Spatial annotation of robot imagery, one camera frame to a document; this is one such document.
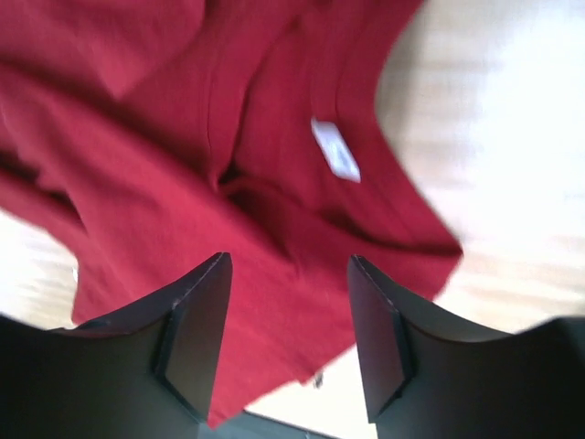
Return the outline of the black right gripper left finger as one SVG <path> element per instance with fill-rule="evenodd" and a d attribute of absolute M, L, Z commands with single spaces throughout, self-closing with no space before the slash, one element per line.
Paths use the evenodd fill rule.
<path fill-rule="evenodd" d="M 4 438 L 195 438 L 207 420 L 228 311 L 221 252 L 74 329 L 1 319 Z"/>

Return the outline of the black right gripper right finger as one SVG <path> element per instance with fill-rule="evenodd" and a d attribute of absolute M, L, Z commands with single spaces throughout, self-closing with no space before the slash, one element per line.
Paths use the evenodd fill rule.
<path fill-rule="evenodd" d="M 517 334 L 476 324 L 347 267 L 367 418 L 381 438 L 581 438 L 584 320 Z"/>

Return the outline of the dark red t shirt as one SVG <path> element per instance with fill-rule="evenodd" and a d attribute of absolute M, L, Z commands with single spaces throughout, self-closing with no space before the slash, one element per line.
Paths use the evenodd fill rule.
<path fill-rule="evenodd" d="M 352 255 L 428 299 L 461 259 L 374 110 L 419 8 L 1 4 L 1 205 L 75 254 L 73 320 L 231 255 L 211 425 L 354 344 Z"/>

